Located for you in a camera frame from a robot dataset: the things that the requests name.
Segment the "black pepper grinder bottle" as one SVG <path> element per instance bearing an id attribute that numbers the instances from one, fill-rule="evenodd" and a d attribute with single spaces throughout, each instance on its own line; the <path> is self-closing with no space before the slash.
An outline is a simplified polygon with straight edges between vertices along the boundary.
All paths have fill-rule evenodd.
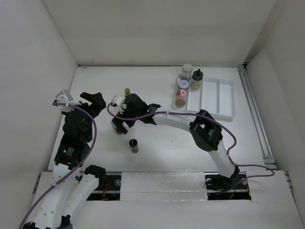
<path id="1" fill-rule="evenodd" d="M 138 141 L 136 139 L 131 139 L 129 141 L 129 146 L 132 153 L 137 154 L 139 152 Z"/>

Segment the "yellow label brown bottle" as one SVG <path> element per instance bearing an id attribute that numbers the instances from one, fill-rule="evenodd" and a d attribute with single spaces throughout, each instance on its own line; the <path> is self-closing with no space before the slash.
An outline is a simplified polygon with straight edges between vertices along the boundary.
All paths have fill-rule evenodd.
<path id="1" fill-rule="evenodd" d="M 125 96 L 131 95 L 131 91 L 129 88 L 125 88 L 124 93 L 125 93 Z"/>

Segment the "pink lid spice jar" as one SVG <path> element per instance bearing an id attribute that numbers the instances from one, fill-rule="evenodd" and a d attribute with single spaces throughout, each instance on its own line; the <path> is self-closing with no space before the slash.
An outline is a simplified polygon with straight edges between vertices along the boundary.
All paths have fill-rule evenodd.
<path id="1" fill-rule="evenodd" d="M 175 106 L 178 108 L 182 108 L 186 104 L 187 91 L 184 89 L 178 89 L 176 97 L 175 97 Z"/>

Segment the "white lid dark spice jar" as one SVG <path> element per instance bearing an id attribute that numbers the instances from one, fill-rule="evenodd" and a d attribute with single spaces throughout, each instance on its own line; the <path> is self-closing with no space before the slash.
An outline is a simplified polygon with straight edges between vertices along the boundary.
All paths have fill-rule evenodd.
<path id="1" fill-rule="evenodd" d="M 177 83 L 177 87 L 179 90 L 185 90 L 186 92 L 188 92 L 189 82 L 187 80 L 182 79 Z"/>

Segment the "blue label salt jar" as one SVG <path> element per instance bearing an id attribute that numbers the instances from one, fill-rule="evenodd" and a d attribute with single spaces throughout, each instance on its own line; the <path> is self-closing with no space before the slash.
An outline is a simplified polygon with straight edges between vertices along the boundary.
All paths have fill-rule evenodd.
<path id="1" fill-rule="evenodd" d="M 189 63 L 184 64 L 182 66 L 181 79 L 189 82 L 192 76 L 192 71 L 193 71 L 193 66 L 191 64 Z"/>

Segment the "black lid beige spice jar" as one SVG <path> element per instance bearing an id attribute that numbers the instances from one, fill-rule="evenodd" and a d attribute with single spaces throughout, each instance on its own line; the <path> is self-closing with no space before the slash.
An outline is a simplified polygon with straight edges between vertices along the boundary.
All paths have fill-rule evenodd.
<path id="1" fill-rule="evenodd" d="M 193 72 L 190 88 L 192 90 L 199 90 L 202 85 L 202 82 L 203 82 L 203 72 L 201 71 L 201 69 L 198 69 Z"/>

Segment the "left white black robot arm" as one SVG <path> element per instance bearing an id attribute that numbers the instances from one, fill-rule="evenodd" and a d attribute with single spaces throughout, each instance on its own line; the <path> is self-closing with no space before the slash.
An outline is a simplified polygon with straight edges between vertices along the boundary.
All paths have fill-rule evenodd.
<path id="1" fill-rule="evenodd" d="M 101 93 L 81 93 L 86 102 L 76 102 L 68 90 L 60 91 L 53 102 L 65 116 L 51 177 L 51 187 L 32 205 L 21 229 L 71 229 L 73 221 L 89 195 L 106 185 L 106 170 L 90 165 L 81 167 L 96 139 L 95 118 L 106 108 Z"/>

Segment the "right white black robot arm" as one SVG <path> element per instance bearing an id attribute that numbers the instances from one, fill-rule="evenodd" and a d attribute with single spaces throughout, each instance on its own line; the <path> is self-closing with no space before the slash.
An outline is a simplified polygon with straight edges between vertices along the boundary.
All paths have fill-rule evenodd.
<path id="1" fill-rule="evenodd" d="M 187 131 L 192 135 L 197 147 L 208 152 L 212 158 L 218 169 L 222 188 L 229 189 L 237 183 L 240 170 L 231 161 L 225 149 L 222 127 L 206 110 L 164 110 L 159 104 L 146 104 L 136 94 L 115 96 L 108 106 L 118 109 L 112 119 L 112 126 L 117 133 L 126 134 L 128 131 L 124 125 L 133 127 L 138 120 L 145 124 L 164 125 Z"/>

